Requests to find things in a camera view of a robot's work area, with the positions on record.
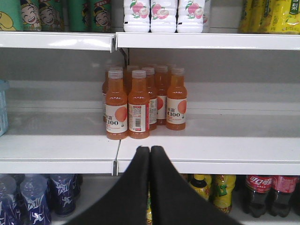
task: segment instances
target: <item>peach graphic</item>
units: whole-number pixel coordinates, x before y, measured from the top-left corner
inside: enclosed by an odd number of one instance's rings
[[[126,107],[120,107],[116,110],[114,116],[116,117],[117,121],[124,122],[127,118],[127,108]]]
[[[177,106],[178,112],[180,112],[181,114],[185,114],[187,111],[187,101],[183,100],[181,101],[178,106]]]

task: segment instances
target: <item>white milk bottle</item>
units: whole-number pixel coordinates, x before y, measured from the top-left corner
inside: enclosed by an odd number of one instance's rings
[[[124,0],[124,31],[149,32],[149,13],[149,0]]]
[[[179,0],[177,31],[201,33],[205,0]]]
[[[176,31],[177,0],[151,0],[151,32]]]

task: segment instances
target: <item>juice bottle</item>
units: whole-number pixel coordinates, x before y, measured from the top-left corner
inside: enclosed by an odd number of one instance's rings
[[[121,70],[123,71],[122,67],[115,67],[115,66],[108,66],[105,69],[105,81],[102,84],[102,108],[103,108],[103,121],[106,122],[106,114],[105,114],[105,97],[108,91],[108,71],[109,70]]]
[[[149,124],[150,130],[154,130],[157,127],[158,117],[158,91],[154,84],[154,68],[143,67],[142,70],[146,71],[146,87],[150,95],[149,104]]]
[[[108,71],[108,91],[106,94],[106,136],[120,140],[128,136],[127,132],[127,94],[123,89],[123,72]]]
[[[129,136],[143,139],[149,136],[150,96],[146,88],[146,71],[132,71],[132,90],[128,95]]]
[[[183,130],[186,128],[187,89],[184,87],[184,68],[172,69],[171,86],[167,99],[167,128]]]
[[[139,69],[139,66],[137,66],[137,65],[128,65],[127,68],[125,69],[124,84],[126,86],[126,92],[128,95],[132,89],[132,77],[131,77],[132,71],[138,70],[138,69]]]
[[[166,125],[166,100],[168,91],[168,67],[155,68],[155,86],[157,88],[157,125]]]

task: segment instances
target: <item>dark cola bottle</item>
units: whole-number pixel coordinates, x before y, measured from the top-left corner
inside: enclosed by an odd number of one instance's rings
[[[273,216],[286,217],[291,209],[290,200],[297,184],[297,176],[273,176],[268,197],[268,210]]]
[[[247,175],[243,198],[243,210],[258,218],[265,214],[266,198],[271,189],[272,177],[266,175]]]

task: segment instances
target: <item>store shelf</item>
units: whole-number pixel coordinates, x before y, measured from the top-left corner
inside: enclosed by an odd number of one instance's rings
[[[300,50],[299,35],[116,33],[117,48]]]
[[[286,174],[300,171],[300,116],[188,114],[182,131],[165,126],[121,141],[119,172],[135,149],[163,146],[180,173]]]
[[[1,173],[112,173],[119,141],[100,112],[10,112]]]
[[[0,32],[0,48],[114,50],[114,34],[69,32]]]

